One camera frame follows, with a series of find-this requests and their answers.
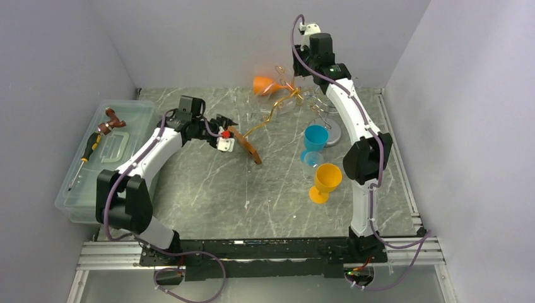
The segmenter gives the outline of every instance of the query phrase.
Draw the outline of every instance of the gray wall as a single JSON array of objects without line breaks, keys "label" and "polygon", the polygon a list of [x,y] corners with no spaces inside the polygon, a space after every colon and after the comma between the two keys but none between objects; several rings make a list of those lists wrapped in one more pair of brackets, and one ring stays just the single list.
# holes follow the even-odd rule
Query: gray wall
[{"label": "gray wall", "polygon": [[430,0],[91,0],[138,87],[251,86],[291,69],[299,13],[360,85],[384,87]]},{"label": "gray wall", "polygon": [[84,0],[0,9],[0,301],[65,302],[91,231],[54,207],[101,98],[134,86]]},{"label": "gray wall", "polygon": [[534,302],[535,3],[433,0],[386,87],[459,302]]}]

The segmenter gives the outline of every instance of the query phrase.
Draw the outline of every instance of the yellow cup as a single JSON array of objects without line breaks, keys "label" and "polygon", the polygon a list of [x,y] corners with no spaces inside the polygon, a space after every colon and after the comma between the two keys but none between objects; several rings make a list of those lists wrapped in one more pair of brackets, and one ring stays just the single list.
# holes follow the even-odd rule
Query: yellow cup
[{"label": "yellow cup", "polygon": [[325,163],[316,170],[314,186],[309,190],[310,199],[318,204],[323,204],[329,199],[329,193],[335,190],[342,182],[342,172],[338,166]]}]

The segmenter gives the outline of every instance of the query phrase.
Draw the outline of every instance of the gray marble surface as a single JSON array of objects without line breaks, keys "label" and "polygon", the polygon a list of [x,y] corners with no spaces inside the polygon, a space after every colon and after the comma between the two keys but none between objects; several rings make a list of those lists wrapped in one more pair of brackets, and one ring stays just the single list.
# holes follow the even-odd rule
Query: gray marble surface
[{"label": "gray marble surface", "polygon": [[[370,117],[385,129],[373,90],[358,92]],[[203,98],[206,117],[232,118],[242,134],[258,124],[259,111],[249,88],[143,89],[140,100],[156,102],[159,111],[177,107],[181,95]],[[329,201],[317,205],[308,197],[312,181],[303,177],[300,161],[303,131],[316,116],[296,106],[249,136],[263,163],[256,165],[239,146],[218,152],[203,141],[188,142],[160,171],[153,198],[154,215],[183,239],[313,237],[347,235],[352,216],[350,180],[344,176]],[[325,162],[342,167],[350,148],[343,129],[336,146],[322,150]],[[384,236],[415,235],[403,182],[391,157],[379,189],[377,220]]]}]

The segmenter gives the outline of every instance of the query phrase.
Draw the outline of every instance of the plastic bin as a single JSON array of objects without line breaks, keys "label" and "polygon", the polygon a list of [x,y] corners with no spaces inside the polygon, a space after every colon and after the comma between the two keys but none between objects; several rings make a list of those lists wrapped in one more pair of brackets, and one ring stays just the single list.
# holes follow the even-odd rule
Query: plastic bin
[{"label": "plastic bin", "polygon": [[[89,135],[96,131],[100,123],[110,119],[105,114],[107,107],[111,107],[117,117],[126,122],[126,126],[115,128],[108,135],[102,136],[97,149],[81,169],[72,190],[68,191],[80,165],[80,157]],[[95,196],[97,195],[98,174],[103,169],[115,170],[130,159],[150,138],[159,119],[155,105],[150,101],[104,100],[100,102],[59,190],[55,202],[56,207],[63,211],[72,222],[97,223]],[[156,183],[157,180],[152,182],[151,198]]]}]

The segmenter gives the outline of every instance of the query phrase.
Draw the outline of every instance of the brown toy object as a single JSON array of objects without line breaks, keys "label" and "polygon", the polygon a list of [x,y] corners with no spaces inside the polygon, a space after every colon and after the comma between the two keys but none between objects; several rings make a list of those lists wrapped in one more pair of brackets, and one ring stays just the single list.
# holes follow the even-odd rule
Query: brown toy object
[{"label": "brown toy object", "polygon": [[245,139],[233,126],[229,126],[228,130],[234,134],[234,138],[238,141],[238,144],[244,149],[244,151],[253,159],[254,163],[262,164],[262,159],[258,155],[258,152],[252,145]]},{"label": "brown toy object", "polygon": [[126,126],[126,122],[120,121],[115,115],[115,111],[110,107],[106,108],[106,116],[110,117],[110,121],[98,125],[98,129],[103,135],[109,134],[114,128],[123,128]]}]

